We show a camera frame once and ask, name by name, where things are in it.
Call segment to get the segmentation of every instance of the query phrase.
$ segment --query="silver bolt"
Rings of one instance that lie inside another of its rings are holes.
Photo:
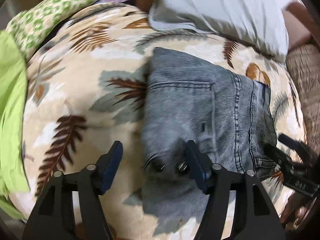
[[[221,165],[220,165],[220,164],[217,164],[217,163],[213,164],[213,165],[212,165],[212,168],[213,168],[214,170],[216,170],[216,171],[219,171],[219,170],[222,169]]]
[[[53,176],[56,177],[56,178],[58,178],[58,177],[60,177],[62,174],[63,174],[62,171],[56,171],[56,172],[53,174]]]
[[[96,169],[96,165],[94,165],[94,164],[89,164],[88,166],[87,166],[87,170],[88,171],[94,171]]]
[[[248,174],[250,177],[253,177],[254,175],[256,175],[256,174],[254,173],[254,171],[252,171],[252,170],[247,170],[247,174]]]

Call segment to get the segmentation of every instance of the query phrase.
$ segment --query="bedsheet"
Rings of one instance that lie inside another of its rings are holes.
[[[198,221],[159,219],[143,213],[143,105],[149,59],[154,47],[175,49],[205,59],[271,88],[270,111],[277,134],[305,140],[301,105],[284,65],[251,47],[214,34],[186,30],[157,32],[136,7],[102,3],[73,16],[29,61],[23,119],[24,167],[29,193],[10,195],[26,217],[55,170],[80,171],[106,153],[113,141],[124,156],[111,189],[100,198],[118,238],[193,239]],[[278,142],[279,148],[297,155]],[[280,214],[292,190],[276,171],[263,182]],[[74,195],[76,222],[81,222]],[[224,236],[232,226],[230,205]]]

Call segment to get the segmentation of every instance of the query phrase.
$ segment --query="green patterned pillow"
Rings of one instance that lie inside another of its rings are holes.
[[[16,41],[28,61],[38,46],[62,20],[97,0],[44,0],[28,11],[20,12],[6,31]]]

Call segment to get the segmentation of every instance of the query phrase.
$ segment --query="denim pocket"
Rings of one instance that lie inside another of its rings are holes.
[[[159,82],[149,86],[142,132],[144,161],[160,158],[165,165],[161,177],[168,174],[178,179],[175,165],[183,159],[185,142],[194,140],[201,152],[213,152],[213,112],[211,83]]]

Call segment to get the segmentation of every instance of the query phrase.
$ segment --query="lime green cloth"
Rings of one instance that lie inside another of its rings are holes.
[[[15,218],[21,214],[7,201],[8,193],[29,191],[21,156],[22,117],[26,91],[25,60],[12,36],[2,31],[0,32],[0,207]]]

